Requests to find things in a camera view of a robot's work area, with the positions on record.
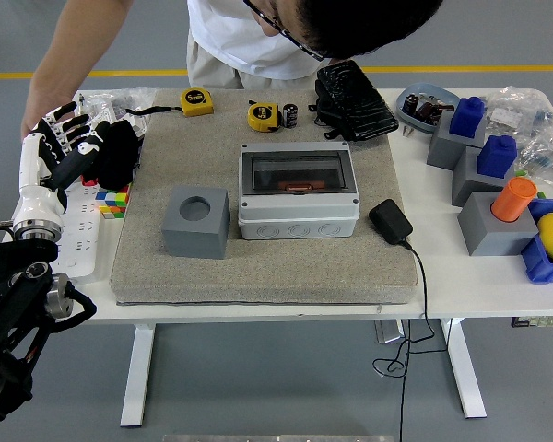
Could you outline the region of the person's right hand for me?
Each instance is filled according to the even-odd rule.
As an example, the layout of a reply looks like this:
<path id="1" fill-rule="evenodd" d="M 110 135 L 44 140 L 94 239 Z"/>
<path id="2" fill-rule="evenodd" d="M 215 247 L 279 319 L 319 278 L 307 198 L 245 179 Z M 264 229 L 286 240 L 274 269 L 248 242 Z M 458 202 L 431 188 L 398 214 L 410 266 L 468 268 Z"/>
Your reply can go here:
<path id="1" fill-rule="evenodd" d="M 68 96 L 48 96 L 29 94 L 20 126 L 20 139 L 24 139 L 36 124 L 50 111 L 71 101 Z"/>

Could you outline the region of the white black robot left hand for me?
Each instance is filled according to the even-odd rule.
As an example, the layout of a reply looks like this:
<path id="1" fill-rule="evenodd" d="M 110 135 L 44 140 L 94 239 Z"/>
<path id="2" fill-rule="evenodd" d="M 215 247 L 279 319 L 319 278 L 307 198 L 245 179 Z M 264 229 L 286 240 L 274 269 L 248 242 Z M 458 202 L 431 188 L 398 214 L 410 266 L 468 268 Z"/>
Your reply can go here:
<path id="1" fill-rule="evenodd" d="M 22 141 L 19 163 L 19 203 L 16 229 L 63 224 L 65 189 L 96 161 L 111 124 L 91 123 L 87 114 L 75 116 L 74 101 L 40 118 Z"/>

